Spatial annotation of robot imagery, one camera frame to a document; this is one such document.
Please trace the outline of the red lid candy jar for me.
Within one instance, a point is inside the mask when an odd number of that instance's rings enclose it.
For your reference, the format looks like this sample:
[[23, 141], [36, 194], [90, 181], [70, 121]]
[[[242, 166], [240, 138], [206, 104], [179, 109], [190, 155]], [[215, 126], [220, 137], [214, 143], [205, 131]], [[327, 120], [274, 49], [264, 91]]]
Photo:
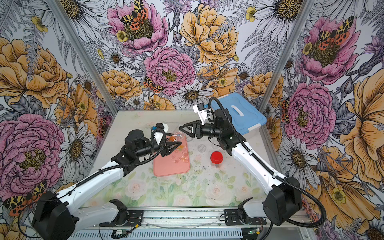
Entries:
[[220, 165], [223, 162], [223, 154], [219, 151], [215, 151], [211, 154], [210, 160], [213, 165]]

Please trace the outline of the white lid candy jar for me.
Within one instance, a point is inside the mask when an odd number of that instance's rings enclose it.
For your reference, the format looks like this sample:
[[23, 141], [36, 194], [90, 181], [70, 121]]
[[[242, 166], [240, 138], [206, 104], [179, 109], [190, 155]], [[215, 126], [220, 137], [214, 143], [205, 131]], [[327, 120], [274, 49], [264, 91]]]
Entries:
[[169, 137], [168, 142], [182, 142], [186, 139], [186, 134], [182, 131], [174, 131]]

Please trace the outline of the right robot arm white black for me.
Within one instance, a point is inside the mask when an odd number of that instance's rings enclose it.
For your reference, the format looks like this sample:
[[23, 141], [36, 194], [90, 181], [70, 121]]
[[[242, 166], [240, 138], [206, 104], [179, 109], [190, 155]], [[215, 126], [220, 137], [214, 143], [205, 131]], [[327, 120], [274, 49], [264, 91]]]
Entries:
[[204, 104], [195, 105], [193, 110], [199, 119], [180, 126], [180, 130], [191, 138], [217, 139], [219, 146], [254, 176], [267, 195], [264, 201], [248, 198], [239, 205], [243, 221], [263, 217], [280, 226], [302, 208], [299, 183], [284, 183], [284, 175], [264, 161], [236, 131], [228, 110], [212, 112]]

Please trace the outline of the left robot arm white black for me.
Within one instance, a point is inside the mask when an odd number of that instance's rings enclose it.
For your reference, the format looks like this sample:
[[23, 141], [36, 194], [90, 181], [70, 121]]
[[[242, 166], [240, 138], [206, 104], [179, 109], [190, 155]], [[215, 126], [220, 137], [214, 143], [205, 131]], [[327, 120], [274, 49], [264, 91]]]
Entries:
[[83, 209], [82, 205], [137, 166], [157, 156], [168, 156], [181, 144], [161, 128], [152, 129], [149, 138], [141, 130], [130, 131], [120, 152], [102, 168], [71, 187], [41, 196], [32, 220], [33, 229], [44, 240], [67, 240], [73, 233], [94, 225], [124, 225], [129, 219], [128, 208], [117, 199], [97, 207]]

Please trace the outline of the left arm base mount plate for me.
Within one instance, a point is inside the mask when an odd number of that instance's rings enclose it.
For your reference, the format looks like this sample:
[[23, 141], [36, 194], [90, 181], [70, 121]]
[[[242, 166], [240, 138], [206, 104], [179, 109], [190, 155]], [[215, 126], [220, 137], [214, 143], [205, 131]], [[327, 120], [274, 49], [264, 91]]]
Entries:
[[101, 227], [134, 227], [141, 226], [144, 216], [143, 210], [128, 209], [120, 200], [113, 199], [109, 203], [117, 207], [117, 216], [111, 222], [101, 223]]

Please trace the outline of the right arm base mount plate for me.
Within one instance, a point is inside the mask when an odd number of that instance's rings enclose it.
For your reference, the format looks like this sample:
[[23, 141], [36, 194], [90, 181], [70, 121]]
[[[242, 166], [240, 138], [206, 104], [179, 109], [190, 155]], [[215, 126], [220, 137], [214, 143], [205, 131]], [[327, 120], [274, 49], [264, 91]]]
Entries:
[[267, 221], [263, 217], [249, 217], [245, 210], [244, 204], [253, 198], [248, 198], [238, 205], [237, 209], [225, 209], [224, 213], [220, 215], [219, 221], [225, 222], [226, 226], [263, 226]]

